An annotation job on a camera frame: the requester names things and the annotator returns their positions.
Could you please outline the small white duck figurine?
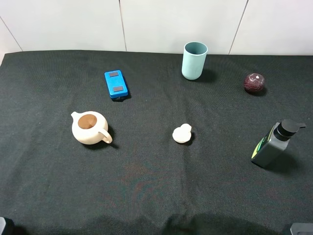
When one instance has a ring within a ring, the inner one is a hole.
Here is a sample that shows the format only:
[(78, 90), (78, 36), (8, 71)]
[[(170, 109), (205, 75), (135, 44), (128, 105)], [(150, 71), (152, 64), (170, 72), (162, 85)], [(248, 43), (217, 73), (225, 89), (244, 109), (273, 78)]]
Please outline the small white duck figurine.
[(184, 123), (173, 131), (172, 137), (177, 143), (186, 143), (191, 139), (191, 130), (191, 125)]

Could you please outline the grey pump soap bottle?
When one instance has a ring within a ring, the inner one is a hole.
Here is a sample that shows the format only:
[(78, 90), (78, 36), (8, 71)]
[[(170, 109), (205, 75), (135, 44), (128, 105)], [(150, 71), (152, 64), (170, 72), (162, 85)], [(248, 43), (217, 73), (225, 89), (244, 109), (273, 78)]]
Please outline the grey pump soap bottle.
[(285, 151), (290, 138), (301, 128), (306, 128), (306, 124), (291, 119), (277, 122), (255, 147), (251, 162), (262, 168), (267, 167)]

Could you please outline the blue rectangular box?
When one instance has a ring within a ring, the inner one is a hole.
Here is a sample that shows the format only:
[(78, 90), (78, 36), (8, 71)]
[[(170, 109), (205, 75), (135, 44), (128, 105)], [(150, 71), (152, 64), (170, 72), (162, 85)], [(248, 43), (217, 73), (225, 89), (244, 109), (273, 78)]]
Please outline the blue rectangular box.
[(117, 99), (128, 96), (128, 88), (121, 70), (113, 70), (104, 73), (111, 99)]

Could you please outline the light blue plastic cup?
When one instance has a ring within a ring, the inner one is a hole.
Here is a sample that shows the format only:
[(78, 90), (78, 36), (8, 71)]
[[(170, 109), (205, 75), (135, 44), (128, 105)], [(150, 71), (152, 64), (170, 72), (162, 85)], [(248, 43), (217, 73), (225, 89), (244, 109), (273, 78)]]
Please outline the light blue plastic cup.
[(188, 80), (198, 79), (203, 71), (208, 48), (200, 42), (189, 42), (184, 46), (181, 73)]

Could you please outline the black table cloth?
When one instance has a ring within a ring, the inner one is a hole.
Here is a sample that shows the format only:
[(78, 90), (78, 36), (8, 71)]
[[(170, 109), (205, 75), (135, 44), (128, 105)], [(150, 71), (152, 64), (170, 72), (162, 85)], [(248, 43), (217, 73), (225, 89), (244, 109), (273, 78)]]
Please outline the black table cloth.
[[(281, 235), (313, 220), (313, 59), (31, 51), (0, 67), (0, 214), (17, 235)], [(104, 73), (128, 96), (111, 99)], [(265, 78), (247, 92), (251, 73)], [(112, 142), (87, 145), (71, 113), (95, 111)], [(277, 122), (306, 124), (267, 167), (252, 153)], [(187, 123), (191, 139), (173, 131)]]

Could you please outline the dark red marbled ball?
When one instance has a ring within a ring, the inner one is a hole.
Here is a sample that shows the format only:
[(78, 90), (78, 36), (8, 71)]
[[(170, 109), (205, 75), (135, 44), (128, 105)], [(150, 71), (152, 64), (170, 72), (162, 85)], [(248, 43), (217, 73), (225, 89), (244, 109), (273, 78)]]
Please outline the dark red marbled ball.
[(244, 81), (244, 89), (250, 93), (256, 93), (263, 90), (265, 78), (258, 73), (249, 74)]

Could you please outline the grey device bottom right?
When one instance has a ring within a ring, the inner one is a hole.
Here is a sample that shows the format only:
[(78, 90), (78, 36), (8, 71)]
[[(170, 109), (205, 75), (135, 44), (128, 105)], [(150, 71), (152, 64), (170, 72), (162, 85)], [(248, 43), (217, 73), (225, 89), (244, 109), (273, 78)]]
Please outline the grey device bottom right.
[(293, 223), (291, 235), (313, 235), (313, 223)]

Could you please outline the cream teapot with brown lid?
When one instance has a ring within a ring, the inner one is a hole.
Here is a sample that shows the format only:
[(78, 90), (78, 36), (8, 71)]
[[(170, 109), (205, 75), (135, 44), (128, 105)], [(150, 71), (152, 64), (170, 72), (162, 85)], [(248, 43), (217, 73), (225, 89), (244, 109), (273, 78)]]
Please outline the cream teapot with brown lid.
[(92, 145), (103, 141), (112, 142), (108, 133), (109, 125), (105, 117), (95, 111), (71, 113), (73, 119), (72, 134), (82, 144)]

